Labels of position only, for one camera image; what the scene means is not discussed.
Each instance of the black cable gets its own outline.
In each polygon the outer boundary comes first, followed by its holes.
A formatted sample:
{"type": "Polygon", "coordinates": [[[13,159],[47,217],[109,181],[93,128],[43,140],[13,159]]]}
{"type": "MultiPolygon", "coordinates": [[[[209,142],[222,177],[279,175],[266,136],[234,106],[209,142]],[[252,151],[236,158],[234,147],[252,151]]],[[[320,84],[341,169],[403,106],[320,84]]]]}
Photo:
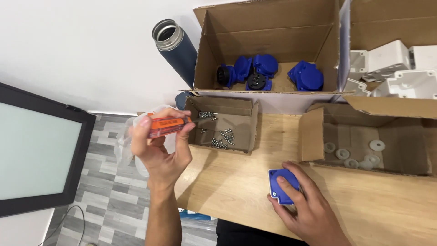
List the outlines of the black cable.
{"type": "Polygon", "coordinates": [[[71,208],[69,208],[69,209],[67,210],[67,213],[66,213],[66,214],[64,215],[64,217],[62,218],[61,223],[59,223],[58,227],[56,227],[56,229],[53,231],[53,233],[52,233],[48,238],[46,238],[42,243],[38,244],[37,246],[42,245],[42,244],[45,243],[49,238],[51,238],[51,237],[53,236],[53,234],[55,234],[55,232],[59,229],[59,226],[61,226],[61,225],[62,225],[62,222],[64,222],[65,217],[67,217],[68,212],[70,212],[70,210],[71,210],[72,208],[74,208],[74,207],[78,207],[78,208],[80,209],[80,211],[82,212],[82,217],[83,217],[83,231],[82,231],[82,236],[80,237],[79,244],[78,244],[77,246],[80,245],[80,243],[82,242],[82,239],[83,239],[83,235],[85,234],[85,215],[83,214],[83,210],[82,210],[81,207],[79,207],[79,206],[77,206],[77,205],[74,205],[74,206],[72,206],[71,208]]]}

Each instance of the wooden desk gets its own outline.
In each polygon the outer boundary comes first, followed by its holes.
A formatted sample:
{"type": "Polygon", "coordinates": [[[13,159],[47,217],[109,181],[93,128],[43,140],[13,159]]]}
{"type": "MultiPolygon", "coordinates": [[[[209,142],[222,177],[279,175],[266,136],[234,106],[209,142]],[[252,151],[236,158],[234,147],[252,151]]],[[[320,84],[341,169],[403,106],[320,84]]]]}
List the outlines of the wooden desk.
{"type": "MultiPolygon", "coordinates": [[[[193,161],[176,184],[179,207],[297,238],[266,195],[267,170],[297,160],[300,116],[260,114],[250,156],[191,147],[193,161]]],[[[437,179],[316,165],[304,170],[358,246],[437,245],[437,179]]]]}

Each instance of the small cardboard box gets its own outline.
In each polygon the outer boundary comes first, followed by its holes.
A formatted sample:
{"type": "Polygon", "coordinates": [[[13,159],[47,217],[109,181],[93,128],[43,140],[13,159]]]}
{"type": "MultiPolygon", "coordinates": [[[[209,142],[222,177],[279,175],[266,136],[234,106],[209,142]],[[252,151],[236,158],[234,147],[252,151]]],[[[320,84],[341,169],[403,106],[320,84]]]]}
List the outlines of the small cardboard box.
{"type": "MultiPolygon", "coordinates": [[[[350,49],[372,50],[395,40],[407,47],[437,44],[437,1],[353,0],[350,49]]],[[[369,82],[373,90],[378,82],[369,82]]]]}
{"type": "Polygon", "coordinates": [[[344,166],[324,143],[350,152],[361,162],[374,154],[381,162],[373,170],[407,175],[432,175],[437,164],[435,136],[437,101],[431,99],[368,98],[345,96],[348,104],[314,104],[299,121],[299,160],[344,166]],[[369,147],[372,140],[385,143],[383,151],[369,147]]]}
{"type": "Polygon", "coordinates": [[[199,7],[194,13],[202,26],[193,90],[200,95],[258,100],[263,113],[302,114],[314,101],[327,102],[339,94],[338,0],[245,1],[199,7]],[[234,65],[239,56],[257,54],[270,54],[279,63],[271,91],[217,83],[221,64],[234,65]],[[315,63],[323,73],[323,91],[297,91],[287,72],[301,60],[315,63]],[[291,105],[285,108],[284,101],[291,105]]]}
{"type": "Polygon", "coordinates": [[[190,132],[188,143],[203,148],[213,148],[212,138],[227,143],[220,131],[231,129],[234,136],[233,144],[228,144],[222,151],[249,153],[255,145],[257,135],[258,103],[252,105],[250,100],[232,98],[214,98],[193,96],[187,97],[185,110],[191,111],[191,119],[199,118],[199,112],[215,112],[217,120],[204,120],[196,123],[196,128],[190,132]]]}

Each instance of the navy blue water bottle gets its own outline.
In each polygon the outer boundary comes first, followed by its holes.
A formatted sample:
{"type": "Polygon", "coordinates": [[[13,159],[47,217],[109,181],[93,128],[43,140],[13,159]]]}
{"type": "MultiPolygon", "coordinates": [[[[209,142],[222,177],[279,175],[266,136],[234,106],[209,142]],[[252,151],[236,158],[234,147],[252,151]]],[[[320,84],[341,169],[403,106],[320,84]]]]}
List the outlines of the navy blue water bottle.
{"type": "Polygon", "coordinates": [[[171,19],[160,21],[152,37],[161,55],[192,89],[197,51],[186,32],[171,19]]]}

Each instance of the white junction box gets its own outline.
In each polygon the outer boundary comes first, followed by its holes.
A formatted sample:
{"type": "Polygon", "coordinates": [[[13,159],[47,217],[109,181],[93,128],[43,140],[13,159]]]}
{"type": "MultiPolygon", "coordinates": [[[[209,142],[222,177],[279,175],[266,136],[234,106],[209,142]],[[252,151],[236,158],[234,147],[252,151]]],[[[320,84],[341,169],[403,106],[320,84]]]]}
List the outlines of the white junction box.
{"type": "Polygon", "coordinates": [[[406,70],[395,72],[372,91],[373,97],[437,99],[437,70],[406,70]]]}
{"type": "Polygon", "coordinates": [[[411,46],[408,50],[411,69],[437,69],[437,45],[411,46]]]}
{"type": "Polygon", "coordinates": [[[368,52],[368,71],[363,79],[367,82],[383,82],[394,77],[400,70],[410,70],[410,60],[407,47],[395,40],[368,52]]]}
{"type": "Polygon", "coordinates": [[[353,80],[351,78],[347,79],[346,86],[344,87],[344,91],[353,91],[355,90],[355,96],[370,96],[370,91],[366,90],[367,84],[353,80]]]}
{"type": "Polygon", "coordinates": [[[367,50],[357,49],[350,51],[350,70],[348,78],[360,80],[367,73],[368,53],[367,50]]]}

